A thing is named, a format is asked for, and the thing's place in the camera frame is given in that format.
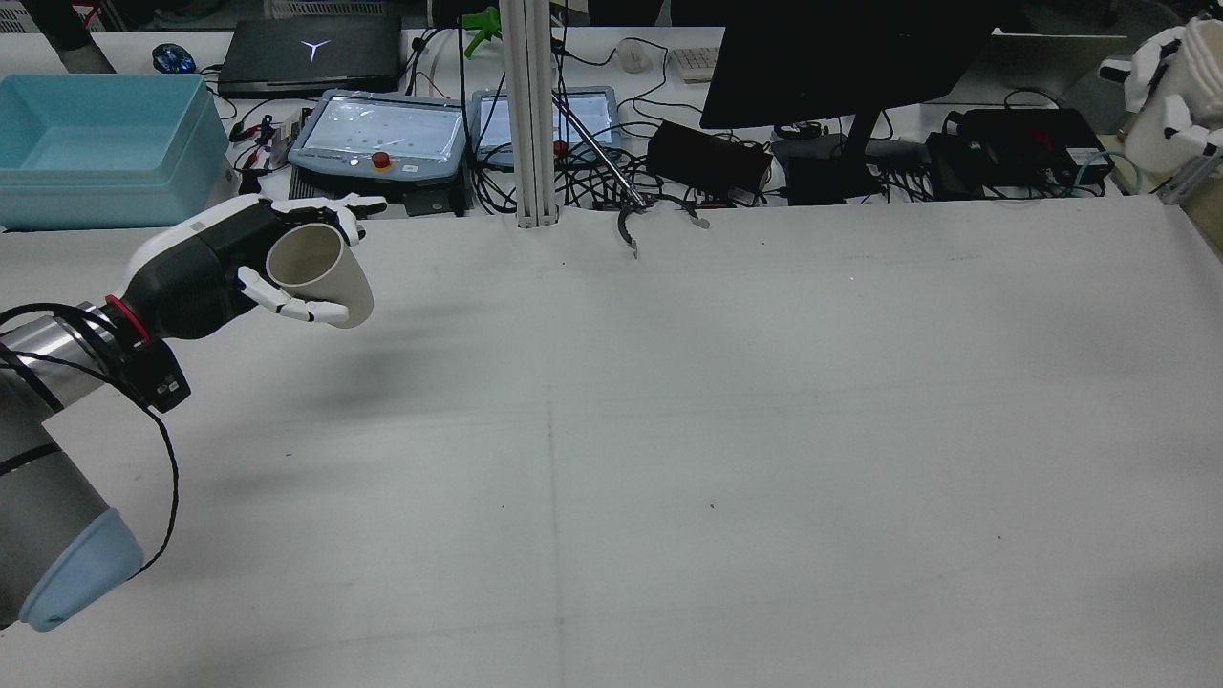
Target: metal pole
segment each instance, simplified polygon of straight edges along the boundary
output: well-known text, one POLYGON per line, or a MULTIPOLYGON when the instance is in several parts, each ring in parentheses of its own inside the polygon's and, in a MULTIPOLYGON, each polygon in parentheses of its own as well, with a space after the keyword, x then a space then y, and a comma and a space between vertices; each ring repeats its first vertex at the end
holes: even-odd
POLYGON ((519 226, 556 222, 548 0, 500 0, 519 226))

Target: red wire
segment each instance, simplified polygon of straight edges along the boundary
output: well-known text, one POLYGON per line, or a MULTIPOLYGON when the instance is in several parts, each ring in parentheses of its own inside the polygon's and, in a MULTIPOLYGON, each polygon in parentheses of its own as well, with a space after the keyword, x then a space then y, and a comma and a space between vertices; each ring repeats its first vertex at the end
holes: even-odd
POLYGON ((418 73, 418 75, 423 76, 423 77, 424 77, 424 81, 429 82, 429 86, 432 86, 434 90, 437 90, 438 93, 440 93, 443 98, 446 98, 446 99, 450 99, 450 97, 449 97, 449 95, 446 95, 445 93, 442 93, 442 89, 440 89, 440 88, 438 88, 438 84, 433 83, 433 79, 432 79, 432 78, 429 78, 429 75, 427 75, 427 73, 424 73, 424 72, 416 72, 416 73, 418 73))
POLYGON ((89 10, 89 13, 84 16, 84 20, 82 20, 81 23, 84 24, 86 28, 89 28, 89 22, 92 22, 93 17, 98 16, 98 12, 100 11, 102 7, 99 5, 94 5, 93 9, 89 10))

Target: black power adapter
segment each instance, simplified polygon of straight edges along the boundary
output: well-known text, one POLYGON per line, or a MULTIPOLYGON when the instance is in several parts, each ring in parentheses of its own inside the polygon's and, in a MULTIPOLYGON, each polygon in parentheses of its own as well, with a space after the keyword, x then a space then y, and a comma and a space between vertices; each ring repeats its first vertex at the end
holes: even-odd
POLYGON ((725 202, 751 203, 773 155, 664 120, 649 138, 646 169, 725 202))

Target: tablet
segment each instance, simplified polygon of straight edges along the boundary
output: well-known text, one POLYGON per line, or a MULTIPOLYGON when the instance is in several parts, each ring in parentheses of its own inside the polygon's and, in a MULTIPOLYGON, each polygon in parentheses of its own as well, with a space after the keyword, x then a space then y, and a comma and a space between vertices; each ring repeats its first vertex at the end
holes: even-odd
POLYGON ((289 161, 309 171, 421 182, 459 172, 462 106, 445 98, 331 89, 302 126, 289 161))
MULTIPOLYGON (((569 108, 577 115, 594 139, 607 149, 612 159, 619 156, 623 137, 620 117, 616 112, 615 93, 607 86, 587 86, 567 88, 565 97, 569 108)), ((476 142, 476 160, 488 166, 512 170, 514 149, 510 145, 510 109, 506 106, 505 92, 477 90, 471 98, 471 136, 476 142)), ((577 134, 577 131, 563 121, 560 111, 552 109, 553 141, 569 142, 570 153, 556 160, 558 169, 591 167, 598 163, 598 156, 577 134)))

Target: green object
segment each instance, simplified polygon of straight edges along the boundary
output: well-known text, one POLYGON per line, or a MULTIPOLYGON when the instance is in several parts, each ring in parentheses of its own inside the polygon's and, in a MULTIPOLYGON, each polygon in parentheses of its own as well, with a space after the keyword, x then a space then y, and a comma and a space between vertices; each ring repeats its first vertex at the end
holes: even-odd
POLYGON ((501 13, 497 11, 497 7, 489 6, 483 12, 477 15, 464 15, 462 27, 468 31, 478 31, 476 38, 467 44, 467 49, 462 51, 464 55, 471 57, 471 54, 476 51, 476 46, 481 43, 493 38, 494 35, 501 35, 501 13))

